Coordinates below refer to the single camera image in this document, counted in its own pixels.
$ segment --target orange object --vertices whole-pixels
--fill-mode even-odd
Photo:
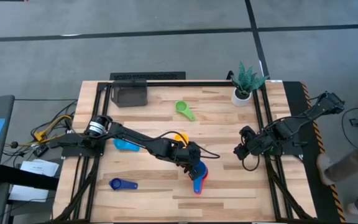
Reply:
[[[180,134],[185,138],[186,142],[183,141],[183,139],[180,137],[179,134],[176,134],[176,135],[175,135],[174,140],[176,140],[176,141],[181,141],[181,142],[187,144],[187,143],[189,142],[189,137],[187,136],[187,134],[185,134],[185,133],[180,133]]]

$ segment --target blue cup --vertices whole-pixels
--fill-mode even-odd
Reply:
[[[131,150],[131,151],[137,152],[140,149],[139,146],[136,146],[132,143],[129,143],[129,142],[121,140],[121,139],[114,139],[114,140],[112,140],[112,143],[119,150]]]
[[[122,180],[120,178],[114,178],[113,180],[110,180],[109,185],[113,190],[137,189],[137,183]]]
[[[194,169],[201,175],[193,180],[193,191],[196,194],[201,194],[203,191],[204,180],[208,174],[208,168],[203,162],[199,161],[199,163],[194,166]]]

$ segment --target yellow cable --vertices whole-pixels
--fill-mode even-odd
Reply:
[[[39,132],[35,132],[34,133],[34,137],[36,140],[38,141],[42,141],[42,139],[44,138],[46,132],[53,128],[60,120],[62,120],[63,118],[68,118],[70,120],[73,120],[73,118],[71,118],[71,116],[68,115],[61,115],[59,117],[57,117],[54,121],[52,121],[52,123],[50,123],[50,125],[48,125],[47,128],[45,128],[43,131],[39,131]]]
[[[61,115],[59,117],[57,117],[54,121],[52,121],[52,123],[50,123],[50,125],[48,125],[47,128],[45,128],[43,131],[39,131],[39,132],[36,132],[34,133],[34,135],[37,134],[37,136],[43,136],[45,135],[45,133],[51,129],[52,127],[54,127],[61,119],[63,118],[68,118],[70,120],[73,120],[73,118],[71,118],[71,116],[68,116],[68,115]],[[55,138],[59,138],[59,137],[62,137],[63,135],[65,134],[59,134],[55,137],[52,137],[52,138],[48,138],[48,139],[44,139],[44,140],[41,140],[41,141],[34,141],[34,142],[29,142],[29,143],[26,143],[26,144],[19,144],[18,146],[22,147],[22,146],[31,146],[33,144],[41,144],[41,143],[45,143],[45,142],[49,142],[50,140],[53,140]],[[12,146],[12,144],[8,144],[8,143],[5,143],[5,146]]]

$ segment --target green plant leaf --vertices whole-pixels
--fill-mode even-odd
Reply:
[[[266,79],[268,79],[269,76],[266,77],[255,77],[254,82],[252,84],[252,89],[256,90],[258,89],[261,85],[263,85],[266,81]]]
[[[254,74],[252,74],[252,76],[251,76],[251,83],[253,83],[254,82],[254,80],[255,80],[255,77],[256,77],[256,72],[254,73]]]
[[[252,92],[252,84],[243,86],[242,89],[245,90],[246,92],[250,93],[250,92]]]
[[[252,76],[252,67],[249,67],[247,69],[247,71],[245,72],[245,74],[240,79],[240,82],[241,82],[243,87],[245,87],[246,85],[251,84],[251,76]]]
[[[236,78],[236,76],[234,74],[232,74],[232,75],[230,75],[230,78],[231,78],[231,83],[233,83],[234,87],[241,91],[242,90],[241,83]]]
[[[242,62],[240,62],[240,64],[239,64],[239,81],[240,81],[240,83],[244,82],[245,75],[246,75],[246,70],[245,70]]]

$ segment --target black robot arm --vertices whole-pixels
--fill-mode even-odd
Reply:
[[[298,116],[278,119],[268,124],[260,134],[246,126],[240,131],[245,142],[239,144],[234,153],[243,160],[250,153],[257,156],[268,150],[276,150],[291,141],[304,125],[313,122],[322,115],[339,114],[343,111],[344,102],[335,93],[325,92],[318,96],[316,103]]]
[[[157,159],[175,163],[178,166],[189,168],[200,161],[201,151],[194,142],[188,142],[185,147],[181,141],[169,138],[151,138],[137,131],[125,128],[122,124],[112,122],[107,138],[122,139],[142,147]]]
[[[105,144],[107,139],[121,139],[146,149],[157,159],[172,162],[177,166],[184,168],[184,172],[189,172],[188,175],[192,180],[196,179],[201,174],[194,169],[194,166],[200,162],[200,149],[204,151],[205,149],[193,141],[189,141],[185,145],[182,141],[164,138],[163,136],[168,133],[177,132],[169,131],[159,137],[152,138],[126,128],[122,124],[114,122],[108,116],[95,116],[89,122],[84,134],[66,134],[59,139],[52,141],[51,144],[54,147],[71,146],[79,147],[87,151],[98,151],[98,149]]]

